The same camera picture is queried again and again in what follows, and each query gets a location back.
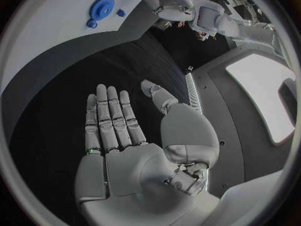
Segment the white curved surface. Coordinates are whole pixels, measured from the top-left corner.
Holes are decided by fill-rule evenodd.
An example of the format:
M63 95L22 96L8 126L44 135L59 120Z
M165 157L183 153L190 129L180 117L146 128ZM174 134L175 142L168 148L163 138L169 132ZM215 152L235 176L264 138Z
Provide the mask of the white curved surface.
M6 34L13 34L5 52L1 93L9 81L32 59L46 50L81 36L117 31L141 0L115 0L111 14L98 21L96 29L86 26L89 9L95 0L30 0L14 16ZM116 12L123 9L125 17Z
M275 145L294 132L294 125L278 93L287 78L295 81L295 74L289 68L264 56L251 54L229 65L226 70L254 102Z

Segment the blue plastic part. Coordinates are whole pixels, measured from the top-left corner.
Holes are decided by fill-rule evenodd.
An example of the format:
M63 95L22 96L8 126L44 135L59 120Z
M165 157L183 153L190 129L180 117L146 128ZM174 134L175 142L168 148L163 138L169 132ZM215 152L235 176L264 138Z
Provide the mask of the blue plastic part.
M89 19L87 21L87 26L91 29L95 29L97 27L97 22L94 19Z
M95 21L109 16L114 8L114 0L96 0L90 8L90 17Z
M124 10L119 9L119 10L117 11L117 15L120 16L120 17L124 17L124 16L125 16Z

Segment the white panel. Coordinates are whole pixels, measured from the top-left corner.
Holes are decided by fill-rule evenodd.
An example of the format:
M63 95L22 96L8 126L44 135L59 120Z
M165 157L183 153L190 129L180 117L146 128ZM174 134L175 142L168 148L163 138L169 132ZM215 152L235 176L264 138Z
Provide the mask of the white panel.
M111 14L98 21L96 29L86 26L89 8L95 0L27 0L12 20L14 35L6 51L6 69L1 85L5 89L20 69L44 51L81 36L117 31L141 0L115 0ZM116 12L122 9L125 17Z
M281 143L293 131L294 125L282 104L278 90L283 81L295 74L284 65L251 54L226 70L244 88L261 114L274 144Z

